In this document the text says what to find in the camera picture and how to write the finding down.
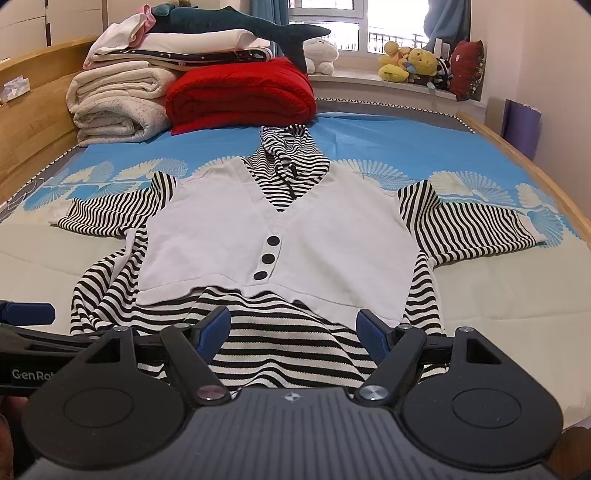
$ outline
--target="window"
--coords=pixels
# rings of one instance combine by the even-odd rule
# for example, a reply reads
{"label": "window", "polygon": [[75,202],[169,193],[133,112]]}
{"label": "window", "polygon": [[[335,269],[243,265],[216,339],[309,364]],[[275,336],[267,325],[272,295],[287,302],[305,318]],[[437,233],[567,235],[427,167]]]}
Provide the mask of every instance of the window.
{"label": "window", "polygon": [[413,48],[428,42],[427,0],[289,0],[289,7],[291,23],[329,28],[326,38],[352,54],[382,54],[390,40]]}

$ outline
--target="blue bed sheet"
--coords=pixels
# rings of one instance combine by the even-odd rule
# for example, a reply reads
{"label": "blue bed sheet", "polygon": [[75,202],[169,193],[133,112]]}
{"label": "blue bed sheet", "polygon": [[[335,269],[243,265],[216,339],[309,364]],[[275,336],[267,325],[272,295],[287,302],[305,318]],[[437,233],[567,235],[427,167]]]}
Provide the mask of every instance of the blue bed sheet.
{"label": "blue bed sheet", "polygon": [[[444,200],[521,209],[548,236],[548,247],[559,245],[563,228],[570,228],[525,171],[480,135],[390,116],[336,112],[318,115],[310,132],[331,160],[348,161],[388,190],[430,179]],[[165,132],[141,144],[93,145],[33,193],[24,209],[64,196],[88,199],[145,187],[155,170],[188,177],[210,161],[251,155],[258,144],[258,127],[234,127],[174,137]]]}

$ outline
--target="bed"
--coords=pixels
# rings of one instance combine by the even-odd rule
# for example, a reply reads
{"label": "bed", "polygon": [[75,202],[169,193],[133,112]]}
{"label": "bed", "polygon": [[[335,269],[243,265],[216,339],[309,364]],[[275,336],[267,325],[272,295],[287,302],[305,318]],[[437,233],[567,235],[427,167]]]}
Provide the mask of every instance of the bed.
{"label": "bed", "polygon": [[[54,46],[0,67],[32,91],[0,107],[0,299],[49,301],[50,326],[69,333],[72,289],[124,241],[48,225],[69,198],[149,185],[152,172],[190,176],[208,162],[250,155],[258,128],[226,128],[143,144],[75,146],[64,96],[93,39]],[[591,225],[539,168],[468,116],[387,104],[317,99],[310,132],[331,159],[396,190],[430,179],[444,200],[518,209],[545,245],[436,269],[443,323],[479,329],[559,401],[565,426],[591,414]]]}

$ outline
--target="yellow plush toy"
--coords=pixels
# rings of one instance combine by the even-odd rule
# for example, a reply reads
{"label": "yellow plush toy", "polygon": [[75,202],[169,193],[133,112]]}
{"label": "yellow plush toy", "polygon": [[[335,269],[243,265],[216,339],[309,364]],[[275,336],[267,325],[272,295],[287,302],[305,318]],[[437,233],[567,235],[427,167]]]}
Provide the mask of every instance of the yellow plush toy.
{"label": "yellow plush toy", "polygon": [[415,48],[408,54],[408,59],[403,60],[404,66],[410,73],[417,75],[437,75],[437,57],[430,51]]}
{"label": "yellow plush toy", "polygon": [[404,82],[408,78],[408,72],[398,65],[384,65],[378,70],[379,77],[385,82]]}
{"label": "yellow plush toy", "polygon": [[378,59],[379,65],[381,67],[384,65],[400,66],[398,65],[398,62],[404,55],[410,53],[411,50],[412,49],[409,47],[399,47],[394,41],[388,41],[384,44],[385,54]]}

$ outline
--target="black and white stripes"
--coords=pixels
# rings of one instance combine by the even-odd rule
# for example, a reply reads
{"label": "black and white stripes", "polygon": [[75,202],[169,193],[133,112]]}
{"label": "black and white stripes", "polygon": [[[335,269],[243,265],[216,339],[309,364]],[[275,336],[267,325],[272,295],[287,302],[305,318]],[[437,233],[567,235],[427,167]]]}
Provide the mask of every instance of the black and white stripes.
{"label": "black and white stripes", "polygon": [[[279,212],[330,168],[328,158],[299,125],[262,128],[261,146],[243,161]],[[211,367],[230,389],[252,384],[355,388],[362,383],[375,364],[355,332],[272,292],[246,298],[238,290],[210,286],[173,301],[136,305],[138,273],[148,248],[145,222],[172,198],[175,185],[174,178],[155,173],[149,189],[76,200],[59,221],[60,227],[74,232],[127,239],[126,248],[97,262],[77,284],[71,332],[119,324],[154,333],[180,321],[196,323],[224,305],[232,314],[232,330]],[[526,248],[534,240],[514,212],[476,203],[443,203],[427,181],[400,190],[398,197],[402,218],[422,249],[404,317],[429,334],[441,334],[432,266]],[[143,368],[163,375],[158,365]]]}

